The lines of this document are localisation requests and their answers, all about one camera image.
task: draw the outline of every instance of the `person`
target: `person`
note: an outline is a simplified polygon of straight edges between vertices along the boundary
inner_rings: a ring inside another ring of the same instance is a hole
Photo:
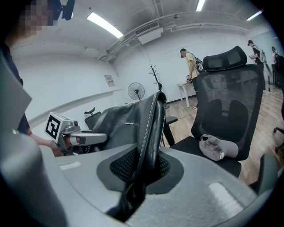
[[[16,77],[16,79],[23,86],[24,82],[19,75],[17,67],[11,56],[10,49],[21,39],[26,39],[32,35],[36,35],[36,32],[41,30],[43,26],[47,26],[47,0],[32,1],[33,4],[25,10],[25,13],[21,14],[18,21],[16,22],[13,29],[6,36],[4,43],[0,46],[4,58],[7,61],[9,68]],[[19,133],[23,133],[32,138],[38,145],[44,145],[50,147],[54,156],[59,157],[63,154],[58,150],[57,145],[52,140],[45,140],[37,135],[32,133],[30,125],[27,121],[26,115],[24,114],[23,118],[20,121],[18,127]],[[66,146],[69,147],[71,144],[69,141],[66,141]]]
[[[273,57],[273,62],[276,64],[277,59],[276,56],[278,55],[278,51],[275,49],[275,47],[272,47],[272,57]]]
[[[263,72],[264,71],[264,63],[260,60],[260,49],[254,45],[252,40],[248,41],[248,46],[250,46],[253,49],[254,55],[250,56],[250,59],[253,59],[254,62],[257,64],[257,66],[260,68],[260,70]],[[265,90],[265,80],[264,80],[264,75],[263,75],[263,84]]]
[[[193,87],[194,90],[196,92],[198,92],[198,87],[197,87],[197,76],[199,75],[199,72],[197,70],[197,66],[196,66],[196,61],[195,61],[195,57],[192,53],[188,52],[186,49],[181,49],[181,57],[182,58],[186,58],[186,62],[189,68],[189,75],[188,75],[188,80],[192,80],[193,83]],[[198,103],[196,105],[196,107],[193,108],[194,110],[198,109]]]

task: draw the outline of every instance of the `small table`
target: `small table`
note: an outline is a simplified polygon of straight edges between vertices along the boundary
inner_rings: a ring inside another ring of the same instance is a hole
[[[181,100],[183,99],[182,90],[181,90],[182,88],[184,96],[185,96],[185,100],[186,100],[186,106],[189,108],[188,95],[187,95],[186,88],[185,88],[185,86],[188,86],[188,85],[190,85],[190,83],[178,83],[177,84],[179,91],[181,93]]]

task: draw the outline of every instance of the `fluorescent light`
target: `fluorescent light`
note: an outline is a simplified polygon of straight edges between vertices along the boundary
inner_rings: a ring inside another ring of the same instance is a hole
[[[253,14],[251,17],[249,17],[247,20],[251,20],[252,18],[255,18],[256,16],[260,15],[261,13],[262,13],[262,11],[260,10],[256,14]]]
[[[94,12],[91,13],[88,17],[88,20],[91,22],[94,22],[95,24],[101,26],[102,28],[109,31],[111,34],[116,36],[117,38],[120,38],[123,36],[123,34],[117,30],[114,26],[112,26],[110,23],[108,23],[105,19],[101,18],[100,16],[96,15]]]
[[[199,0],[196,11],[201,11],[204,3],[205,3],[205,0]]]

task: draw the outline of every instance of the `electric fan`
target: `electric fan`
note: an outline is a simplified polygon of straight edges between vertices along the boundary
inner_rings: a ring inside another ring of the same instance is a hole
[[[128,95],[134,100],[141,100],[145,95],[144,87],[141,83],[132,83],[128,87]]]

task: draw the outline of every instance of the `chair seat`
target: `chair seat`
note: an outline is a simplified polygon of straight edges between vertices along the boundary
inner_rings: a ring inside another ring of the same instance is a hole
[[[194,137],[187,137],[182,141],[179,141],[175,145],[171,146],[171,148],[207,158],[199,149],[199,140]],[[215,163],[226,171],[228,171],[229,173],[233,174],[235,177],[239,177],[241,172],[241,164],[238,161],[232,158],[224,157],[222,160],[217,161]]]

